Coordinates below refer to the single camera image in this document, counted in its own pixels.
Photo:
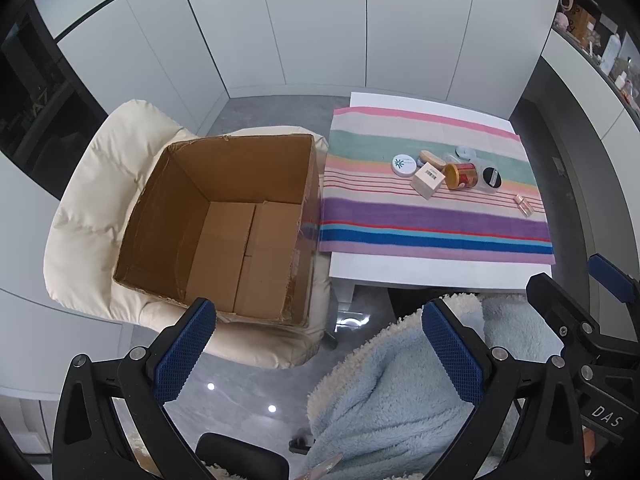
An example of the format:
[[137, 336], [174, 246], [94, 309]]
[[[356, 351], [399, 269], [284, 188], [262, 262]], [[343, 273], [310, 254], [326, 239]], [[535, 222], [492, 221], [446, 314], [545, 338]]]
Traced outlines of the red gold tin can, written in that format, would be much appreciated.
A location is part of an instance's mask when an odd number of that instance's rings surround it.
[[478, 173], [472, 162], [448, 162], [442, 171], [450, 191], [474, 188], [477, 185]]

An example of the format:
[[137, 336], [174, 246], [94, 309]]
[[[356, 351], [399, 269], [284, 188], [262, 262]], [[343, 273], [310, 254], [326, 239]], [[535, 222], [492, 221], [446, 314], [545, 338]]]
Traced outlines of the white round cream tin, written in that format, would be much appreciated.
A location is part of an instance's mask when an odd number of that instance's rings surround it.
[[418, 164], [416, 160], [407, 154], [397, 154], [393, 157], [390, 163], [393, 173], [398, 177], [411, 178], [418, 170]]

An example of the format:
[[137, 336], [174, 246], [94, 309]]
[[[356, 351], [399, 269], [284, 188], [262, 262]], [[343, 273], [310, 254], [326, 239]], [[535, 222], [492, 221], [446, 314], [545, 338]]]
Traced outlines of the brown box on shelf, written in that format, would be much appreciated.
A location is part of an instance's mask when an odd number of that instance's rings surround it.
[[578, 4], [565, 12], [568, 18], [568, 32], [582, 44], [586, 44], [594, 32], [596, 19]]

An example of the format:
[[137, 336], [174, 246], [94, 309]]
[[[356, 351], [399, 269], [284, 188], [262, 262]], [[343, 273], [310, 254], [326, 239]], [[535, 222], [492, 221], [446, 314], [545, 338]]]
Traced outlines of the white spray bottle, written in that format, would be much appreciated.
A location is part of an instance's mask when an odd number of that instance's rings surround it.
[[622, 44], [620, 43], [620, 36], [614, 32], [608, 38], [608, 42], [606, 43], [605, 49], [601, 56], [600, 67], [605, 72], [608, 70], [608, 66], [613, 66], [615, 60], [617, 58], [618, 52], [620, 52], [620, 47]]

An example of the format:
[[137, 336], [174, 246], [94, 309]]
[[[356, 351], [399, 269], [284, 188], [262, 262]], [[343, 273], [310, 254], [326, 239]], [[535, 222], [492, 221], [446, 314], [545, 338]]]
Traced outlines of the striped colourful table mat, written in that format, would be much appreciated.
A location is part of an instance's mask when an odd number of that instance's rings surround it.
[[[390, 168], [397, 154], [431, 151], [445, 162], [456, 147], [494, 162], [495, 193], [450, 191], [426, 200]], [[526, 218], [513, 197], [534, 214]], [[323, 173], [319, 247], [324, 252], [507, 263], [555, 262], [544, 204], [521, 138], [510, 122], [453, 107], [409, 112], [368, 106], [333, 114]]]

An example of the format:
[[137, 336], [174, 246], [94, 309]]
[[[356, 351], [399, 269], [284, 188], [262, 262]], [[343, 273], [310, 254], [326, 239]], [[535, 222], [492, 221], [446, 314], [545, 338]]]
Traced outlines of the small pink glass bottle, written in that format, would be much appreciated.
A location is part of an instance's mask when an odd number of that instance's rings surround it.
[[521, 194], [516, 194], [513, 197], [514, 203], [518, 206], [518, 209], [526, 218], [531, 217], [534, 214], [534, 210], [532, 205], [529, 203], [527, 198]]

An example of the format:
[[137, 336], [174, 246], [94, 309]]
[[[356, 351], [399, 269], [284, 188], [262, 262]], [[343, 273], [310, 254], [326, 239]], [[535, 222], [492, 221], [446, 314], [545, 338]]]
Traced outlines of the pink plush toy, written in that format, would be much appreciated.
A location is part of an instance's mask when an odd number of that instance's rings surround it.
[[553, 27], [555, 29], [566, 32], [568, 29], [568, 26], [570, 26], [570, 21], [568, 20], [568, 17], [564, 13], [558, 12], [557, 14], [555, 14], [555, 17], [553, 20]]

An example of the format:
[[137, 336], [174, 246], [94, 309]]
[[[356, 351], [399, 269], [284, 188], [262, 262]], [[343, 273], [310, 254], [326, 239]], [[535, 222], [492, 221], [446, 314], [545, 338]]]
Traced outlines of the clear plastic puff case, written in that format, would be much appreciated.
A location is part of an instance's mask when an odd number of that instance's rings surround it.
[[502, 175], [498, 166], [488, 159], [476, 158], [471, 160], [477, 173], [475, 187], [483, 193], [495, 193], [502, 187]]

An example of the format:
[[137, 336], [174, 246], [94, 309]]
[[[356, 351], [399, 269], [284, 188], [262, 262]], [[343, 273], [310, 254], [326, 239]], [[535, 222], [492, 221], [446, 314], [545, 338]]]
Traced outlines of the pink square carton box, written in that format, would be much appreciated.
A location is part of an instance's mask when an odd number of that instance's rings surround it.
[[445, 175], [436, 167], [424, 162], [423, 166], [411, 178], [412, 188], [423, 198], [429, 200], [445, 181]]

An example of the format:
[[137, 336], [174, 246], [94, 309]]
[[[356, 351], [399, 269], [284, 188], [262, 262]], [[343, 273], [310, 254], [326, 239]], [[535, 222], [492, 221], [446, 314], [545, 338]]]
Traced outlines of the brown cardboard box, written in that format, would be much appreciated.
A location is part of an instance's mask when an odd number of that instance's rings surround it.
[[118, 284], [247, 322], [301, 326], [318, 240], [309, 133], [216, 136], [163, 150], [132, 210]]

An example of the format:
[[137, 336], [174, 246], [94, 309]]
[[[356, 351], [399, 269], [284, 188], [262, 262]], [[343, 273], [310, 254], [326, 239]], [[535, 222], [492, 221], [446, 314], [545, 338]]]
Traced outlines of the light blue fleece robe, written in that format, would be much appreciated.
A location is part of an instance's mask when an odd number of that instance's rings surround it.
[[[546, 362], [561, 339], [521, 295], [444, 299], [488, 347]], [[472, 412], [458, 396], [416, 312], [384, 328], [338, 363], [309, 395], [311, 469], [337, 463], [331, 479], [414, 479], [427, 474]]]

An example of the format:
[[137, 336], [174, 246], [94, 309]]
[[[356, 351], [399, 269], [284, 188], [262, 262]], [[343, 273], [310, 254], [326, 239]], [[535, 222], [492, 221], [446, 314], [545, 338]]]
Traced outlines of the white low table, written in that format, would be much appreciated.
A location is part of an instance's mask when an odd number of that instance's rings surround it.
[[[432, 101], [356, 92], [348, 107], [368, 106], [409, 112], [448, 112], [457, 107]], [[460, 158], [448, 162], [471, 162]], [[347, 309], [358, 285], [435, 286], [471, 292], [520, 292], [531, 276], [549, 272], [552, 264], [377, 256], [327, 252], [329, 274], [338, 304]]]

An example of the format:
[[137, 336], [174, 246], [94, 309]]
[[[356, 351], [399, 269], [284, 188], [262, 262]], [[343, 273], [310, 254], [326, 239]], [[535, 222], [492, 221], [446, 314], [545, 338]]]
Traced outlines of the light blue round lid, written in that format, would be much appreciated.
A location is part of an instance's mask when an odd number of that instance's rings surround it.
[[477, 156], [476, 151], [474, 151], [472, 148], [462, 145], [456, 147], [456, 154], [457, 158], [464, 160], [472, 160]]

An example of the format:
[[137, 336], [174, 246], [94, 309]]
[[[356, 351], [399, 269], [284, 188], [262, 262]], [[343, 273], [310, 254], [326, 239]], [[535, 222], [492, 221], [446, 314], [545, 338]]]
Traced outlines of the black glass cabinet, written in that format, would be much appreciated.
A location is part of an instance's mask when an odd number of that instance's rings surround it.
[[1, 23], [1, 151], [60, 198], [106, 118], [32, 0]]

